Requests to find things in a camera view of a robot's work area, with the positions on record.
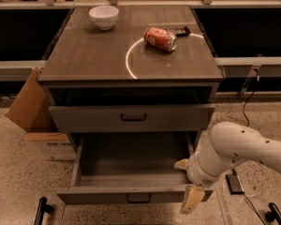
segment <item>wooden cabinet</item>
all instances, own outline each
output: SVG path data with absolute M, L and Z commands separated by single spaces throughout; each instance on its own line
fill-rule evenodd
M 123 6 L 116 26 L 101 31 L 89 9 L 75 8 L 38 78 L 77 149 L 70 186 L 58 195 L 65 203 L 181 202 L 189 181 L 173 165 L 196 149 L 222 79 L 192 11 Z M 163 52 L 141 40 L 152 25 L 187 25 L 193 36 Z

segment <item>black cable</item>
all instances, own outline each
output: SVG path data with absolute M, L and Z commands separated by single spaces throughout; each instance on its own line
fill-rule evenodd
M 14 100 L 14 99 L 17 98 L 17 97 L 12 97 L 10 94 L 7 94 L 7 97 L 8 97 L 9 99 L 11 99 L 11 100 Z
M 232 169 L 232 173 L 233 173 L 233 175 L 238 175 L 235 169 Z M 261 220 L 261 222 L 262 222 L 264 225 L 266 225 L 266 224 L 264 223 L 263 219 L 261 218 L 261 216 L 259 215 L 258 211 L 256 210 L 254 204 L 249 200 L 249 198 L 245 195 L 245 193 L 244 193 L 244 197 L 245 197 L 246 200 L 250 203 L 250 205 L 251 205 L 253 211 L 254 211 L 254 212 L 256 213 L 256 215 L 259 217 L 259 219 Z
M 253 68 L 253 70 L 256 72 L 256 75 L 257 75 L 257 82 L 259 82 L 259 69 L 258 68 Z M 246 120 L 246 126 L 249 127 L 250 125 L 250 120 L 248 119 L 248 117 L 246 116 L 245 114 L 245 105 L 246 103 L 249 101 L 249 99 L 254 95 L 255 91 L 256 91 L 256 88 L 257 88 L 257 83 L 254 85 L 253 87 L 253 92 L 251 93 L 251 95 L 247 98 L 246 102 L 244 103 L 244 106 L 243 106 L 243 113 L 244 113 L 244 118 Z
M 251 95 L 247 98 L 246 102 L 244 103 L 244 106 L 243 106 L 243 113 L 244 113 L 244 118 L 246 120 L 246 126 L 249 127 L 250 125 L 250 120 L 248 119 L 248 117 L 246 116 L 245 114 L 245 105 L 246 103 L 249 101 L 249 99 L 254 95 L 255 93 L 255 90 L 253 90 L 253 92 L 251 93 Z
M 265 222 L 263 221 L 263 219 L 261 218 L 260 214 L 259 214 L 258 211 L 256 210 L 255 206 L 253 205 L 253 203 L 249 200 L 248 197 L 246 197 L 245 193 L 244 193 L 244 197 L 245 197 L 246 200 L 250 203 L 250 205 L 251 205 L 253 211 L 254 211 L 255 214 L 259 217 L 259 219 L 261 220 L 261 222 L 262 222 L 264 225 L 266 225 Z

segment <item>drawer handle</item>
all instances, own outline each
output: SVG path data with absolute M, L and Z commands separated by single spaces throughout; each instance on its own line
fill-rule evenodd
M 147 113 L 144 113 L 142 116 L 128 116 L 121 113 L 121 119 L 125 122 L 143 122 L 147 119 Z
M 151 193 L 148 193 L 148 199 L 146 200 L 143 200 L 143 201 L 132 201 L 133 199 L 131 199 L 129 197 L 129 193 L 126 194 L 126 201 L 128 203 L 131 203 L 131 204 L 140 204 L 140 203 L 150 203 L 151 202 Z

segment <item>white bowl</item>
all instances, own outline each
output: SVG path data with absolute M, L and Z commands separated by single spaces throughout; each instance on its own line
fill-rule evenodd
M 99 6 L 92 8 L 89 15 L 94 24 L 100 29 L 109 30 L 118 20 L 119 9 L 113 6 Z

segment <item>cardboard box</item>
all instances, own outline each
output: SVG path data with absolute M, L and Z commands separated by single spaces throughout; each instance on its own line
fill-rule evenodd
M 50 102 L 38 84 L 40 69 L 35 68 L 6 114 L 12 122 L 27 132 L 26 141 L 32 141 L 37 149 L 50 160 L 75 159 L 76 153 L 67 135 L 60 133 L 50 114 Z
M 64 133 L 27 133 L 24 139 L 34 142 L 46 160 L 74 160 L 76 157 Z

